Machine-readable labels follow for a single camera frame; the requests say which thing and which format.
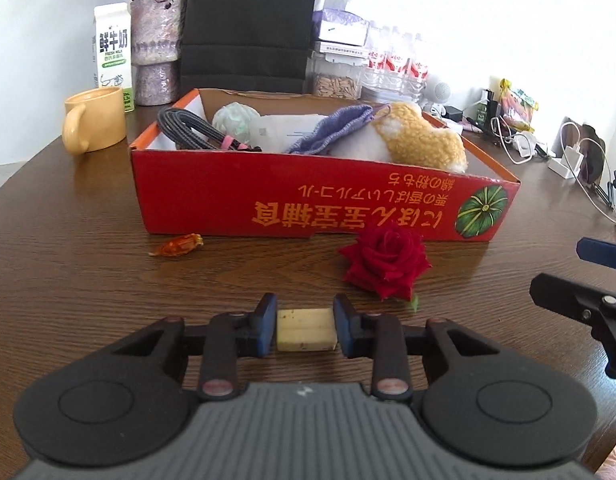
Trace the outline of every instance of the purple vase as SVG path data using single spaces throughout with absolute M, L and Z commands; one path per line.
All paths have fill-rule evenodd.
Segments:
M 179 97 L 177 60 L 186 0 L 135 0 L 130 4 L 134 101 L 141 106 Z

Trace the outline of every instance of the orange candy wrapper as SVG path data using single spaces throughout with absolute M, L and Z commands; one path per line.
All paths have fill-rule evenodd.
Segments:
M 148 253 L 150 256 L 181 256 L 188 254 L 197 246 L 203 245 L 204 239 L 200 235 L 182 235 L 172 240 L 168 240 L 155 252 Z

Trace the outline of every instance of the white power adapter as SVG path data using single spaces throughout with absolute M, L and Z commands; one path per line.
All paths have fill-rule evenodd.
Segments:
M 537 145 L 537 140 L 530 132 L 524 132 L 523 135 L 517 134 L 512 139 L 512 147 L 515 148 L 519 155 L 523 158 L 529 158 L 533 156 L 534 147 Z
M 563 156 L 560 160 L 552 158 L 548 161 L 548 167 L 562 178 L 575 178 L 581 170 L 581 163 L 584 161 L 584 156 L 579 153 L 579 143 L 574 147 L 566 146 L 563 150 Z

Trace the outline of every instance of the wooden block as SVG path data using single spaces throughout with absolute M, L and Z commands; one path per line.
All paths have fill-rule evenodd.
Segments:
M 277 311 L 277 350 L 315 352 L 337 345 L 331 308 L 292 308 Z

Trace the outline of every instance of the cardboard box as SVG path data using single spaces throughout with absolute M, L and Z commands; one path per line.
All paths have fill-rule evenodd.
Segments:
M 330 114 L 351 103 L 201 89 L 176 106 L 211 121 L 234 101 L 262 115 Z M 144 225 L 153 234 L 309 237 L 395 221 L 426 240 L 490 240 L 520 182 L 466 139 L 464 146 L 469 174 L 453 174 L 328 156 L 176 150 L 153 123 L 130 155 Z

